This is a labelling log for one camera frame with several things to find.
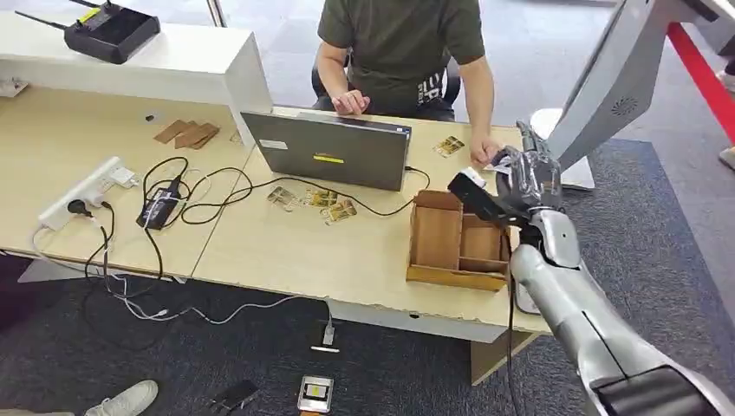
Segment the wooden box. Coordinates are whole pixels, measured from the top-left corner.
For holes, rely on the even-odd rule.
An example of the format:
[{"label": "wooden box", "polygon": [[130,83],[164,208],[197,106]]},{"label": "wooden box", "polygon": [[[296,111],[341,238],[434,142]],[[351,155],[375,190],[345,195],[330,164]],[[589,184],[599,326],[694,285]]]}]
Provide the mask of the wooden box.
[{"label": "wooden box", "polygon": [[421,191],[414,202],[407,281],[482,290],[505,286],[507,230],[464,214],[450,192]]}]

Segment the person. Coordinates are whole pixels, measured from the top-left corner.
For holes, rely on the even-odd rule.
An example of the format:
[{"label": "person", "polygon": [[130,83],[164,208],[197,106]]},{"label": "person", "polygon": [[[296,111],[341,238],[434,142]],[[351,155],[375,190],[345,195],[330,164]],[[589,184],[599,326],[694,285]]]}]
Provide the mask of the person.
[{"label": "person", "polygon": [[454,121],[440,97],[452,56],[465,85],[472,161],[486,166],[499,148],[490,136],[494,87],[480,28],[478,0],[326,0],[316,66],[328,96],[315,108]]},{"label": "person", "polygon": [[[138,416],[155,400],[159,386],[153,380],[143,380],[112,399],[104,399],[84,416]],[[0,410],[0,416],[74,416],[73,413],[33,413],[27,410]]]},{"label": "person", "polygon": [[[732,94],[735,94],[735,58],[730,60],[725,70],[719,72],[717,77],[722,81],[722,85]],[[719,159],[725,165],[735,170],[735,146],[725,149],[719,154]]]},{"label": "person", "polygon": [[724,70],[717,74],[717,77],[728,91],[735,94],[735,57],[730,60]]}]

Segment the man's hand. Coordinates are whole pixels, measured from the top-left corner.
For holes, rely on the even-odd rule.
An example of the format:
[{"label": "man's hand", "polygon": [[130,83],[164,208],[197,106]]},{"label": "man's hand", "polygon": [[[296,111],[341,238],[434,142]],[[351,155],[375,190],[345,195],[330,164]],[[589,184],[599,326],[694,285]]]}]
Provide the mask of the man's hand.
[{"label": "man's hand", "polygon": [[488,166],[495,153],[500,151],[500,146],[487,134],[472,136],[470,143],[470,159],[473,164]]},{"label": "man's hand", "polygon": [[339,115],[360,115],[370,105],[370,97],[363,97],[359,90],[353,89],[345,94],[333,97],[332,104]]}]

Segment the black router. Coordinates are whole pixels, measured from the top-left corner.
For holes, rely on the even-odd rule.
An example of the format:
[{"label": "black router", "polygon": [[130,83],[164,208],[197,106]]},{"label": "black router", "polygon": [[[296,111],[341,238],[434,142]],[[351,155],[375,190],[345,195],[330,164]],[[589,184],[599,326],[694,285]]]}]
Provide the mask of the black router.
[{"label": "black router", "polygon": [[64,31],[64,42],[70,49],[105,62],[121,64],[145,42],[160,32],[155,16],[105,2],[94,4],[85,0],[70,0],[92,8],[71,26],[49,22],[20,11],[28,19]]}]

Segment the foot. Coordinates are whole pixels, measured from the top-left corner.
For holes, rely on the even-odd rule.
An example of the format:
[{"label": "foot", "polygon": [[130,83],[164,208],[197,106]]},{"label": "foot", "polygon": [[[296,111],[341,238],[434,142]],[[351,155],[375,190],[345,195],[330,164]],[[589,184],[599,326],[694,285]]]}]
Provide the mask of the foot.
[{"label": "foot", "polygon": [[719,159],[722,160],[722,163],[735,170],[735,147],[730,147],[720,152]]},{"label": "foot", "polygon": [[725,71],[721,71],[717,74],[717,77],[722,81],[722,85],[724,85],[728,91],[735,94],[735,75],[730,75]]},{"label": "foot", "polygon": [[104,399],[98,406],[84,413],[85,416],[138,416],[143,413],[159,393],[153,380],[145,380],[128,388],[112,399]]}]

